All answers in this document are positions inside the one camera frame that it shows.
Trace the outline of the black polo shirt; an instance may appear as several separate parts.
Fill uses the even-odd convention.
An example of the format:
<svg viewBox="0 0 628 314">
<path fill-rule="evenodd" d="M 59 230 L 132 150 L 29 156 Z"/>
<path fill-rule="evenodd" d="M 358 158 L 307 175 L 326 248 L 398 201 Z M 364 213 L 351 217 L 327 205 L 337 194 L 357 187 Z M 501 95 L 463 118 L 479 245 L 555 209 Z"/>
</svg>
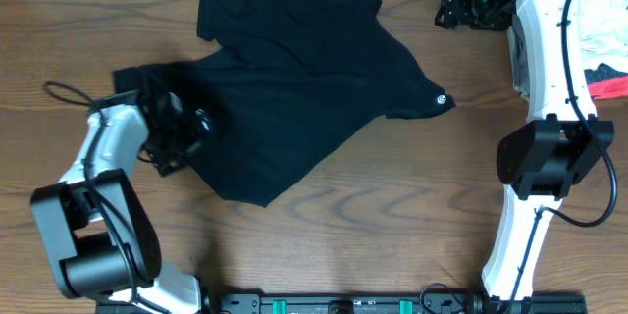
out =
<svg viewBox="0 0 628 314">
<path fill-rule="evenodd" d="M 113 73 L 145 79 L 219 122 L 188 159 L 221 198 L 267 206 L 378 117 L 429 119 L 454 105 L 380 25 L 381 0 L 199 0 L 204 58 Z"/>
</svg>

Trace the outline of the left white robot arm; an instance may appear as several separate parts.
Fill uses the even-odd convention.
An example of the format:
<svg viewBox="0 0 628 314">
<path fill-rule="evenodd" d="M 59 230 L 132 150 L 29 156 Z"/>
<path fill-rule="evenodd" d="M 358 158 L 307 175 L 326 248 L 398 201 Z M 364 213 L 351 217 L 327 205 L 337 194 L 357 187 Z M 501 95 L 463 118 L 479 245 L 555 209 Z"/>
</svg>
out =
<svg viewBox="0 0 628 314">
<path fill-rule="evenodd" d="M 163 260 L 131 177 L 142 151 L 162 176 L 183 167 L 213 120 L 172 92 L 80 93 L 75 102 L 88 109 L 77 159 L 30 199 L 58 290 L 93 300 L 98 313 L 212 312 L 201 281 Z"/>
</svg>

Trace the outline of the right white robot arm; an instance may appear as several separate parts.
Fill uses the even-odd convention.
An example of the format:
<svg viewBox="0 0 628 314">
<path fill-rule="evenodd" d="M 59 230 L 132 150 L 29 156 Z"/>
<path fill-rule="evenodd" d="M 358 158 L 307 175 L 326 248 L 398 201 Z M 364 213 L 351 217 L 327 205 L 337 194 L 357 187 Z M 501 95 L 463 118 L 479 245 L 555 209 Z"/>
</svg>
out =
<svg viewBox="0 0 628 314">
<path fill-rule="evenodd" d="M 504 31 L 528 96 L 523 127 L 497 147 L 504 201 L 483 290 L 466 313 L 582 313 L 580 295 L 536 294 L 535 267 L 570 188 L 598 163 L 611 164 L 614 126 L 601 120 L 580 54 L 578 0 L 442 0 L 435 22 Z"/>
</svg>

